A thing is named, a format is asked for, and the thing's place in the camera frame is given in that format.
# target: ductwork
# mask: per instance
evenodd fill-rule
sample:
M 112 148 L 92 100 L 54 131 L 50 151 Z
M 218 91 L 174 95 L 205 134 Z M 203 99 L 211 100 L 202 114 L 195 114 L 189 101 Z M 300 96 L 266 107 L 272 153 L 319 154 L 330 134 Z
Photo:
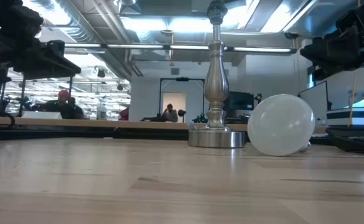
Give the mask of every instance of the ductwork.
M 56 0 L 29 0 L 35 4 L 41 5 L 48 11 L 53 11 L 55 9 L 54 1 L 57 2 L 60 7 L 70 16 L 72 19 L 71 23 L 68 25 L 71 27 L 79 28 L 69 28 L 63 29 L 63 31 L 68 34 L 72 39 L 81 44 L 101 44 L 104 40 L 97 34 L 97 32 L 92 28 L 92 26 L 86 21 L 81 12 L 75 7 L 75 5 L 70 2 L 70 0 L 56 1 Z M 108 68 L 120 78 L 131 80 L 131 76 L 135 71 L 126 66 L 121 58 L 118 58 L 110 51 L 106 51 L 105 54 L 97 56 L 108 63 Z

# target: yellow cable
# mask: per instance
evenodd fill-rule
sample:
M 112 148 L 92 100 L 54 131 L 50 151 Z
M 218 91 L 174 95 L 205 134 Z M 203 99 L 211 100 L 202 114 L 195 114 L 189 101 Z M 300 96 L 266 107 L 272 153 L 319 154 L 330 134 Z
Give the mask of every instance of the yellow cable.
M 352 118 L 353 118 L 353 104 L 355 103 L 355 94 L 356 94 L 356 80 L 357 80 L 357 69 L 355 70 L 355 78 L 353 80 L 353 92 L 352 92 L 352 102 L 350 105 L 350 116 L 349 116 L 349 125 L 352 125 Z

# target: white ball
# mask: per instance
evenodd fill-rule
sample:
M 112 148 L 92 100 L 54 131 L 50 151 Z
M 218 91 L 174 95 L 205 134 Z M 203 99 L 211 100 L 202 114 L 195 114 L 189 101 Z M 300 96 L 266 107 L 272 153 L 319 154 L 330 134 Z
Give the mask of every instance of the white ball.
M 312 108 L 302 99 L 281 94 L 262 101 L 248 121 L 248 136 L 257 150 L 286 156 L 307 146 L 314 132 Z

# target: metal lamp base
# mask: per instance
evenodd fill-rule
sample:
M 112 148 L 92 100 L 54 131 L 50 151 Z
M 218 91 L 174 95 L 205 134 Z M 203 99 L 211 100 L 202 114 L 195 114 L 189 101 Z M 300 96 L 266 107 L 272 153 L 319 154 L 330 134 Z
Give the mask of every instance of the metal lamp base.
M 242 132 L 190 131 L 189 146 L 212 148 L 241 148 L 246 144 Z

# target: man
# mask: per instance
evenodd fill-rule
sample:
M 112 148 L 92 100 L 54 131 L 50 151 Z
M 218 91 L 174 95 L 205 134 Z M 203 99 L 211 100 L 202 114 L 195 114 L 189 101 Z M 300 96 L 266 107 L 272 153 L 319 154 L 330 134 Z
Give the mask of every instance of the man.
M 70 111 L 70 106 L 67 100 L 70 99 L 70 94 L 67 90 L 61 90 L 58 93 L 57 100 L 50 100 L 42 105 L 42 111 L 47 112 L 60 112 L 63 119 L 68 119 L 68 112 Z
M 167 118 L 169 121 L 176 123 L 178 121 L 178 116 L 176 110 L 174 110 L 174 106 L 172 104 L 168 104 L 167 108 L 162 114 L 162 118 Z
M 83 110 L 75 104 L 75 98 L 71 97 L 68 101 L 70 105 L 70 111 L 68 112 L 68 119 L 83 119 Z

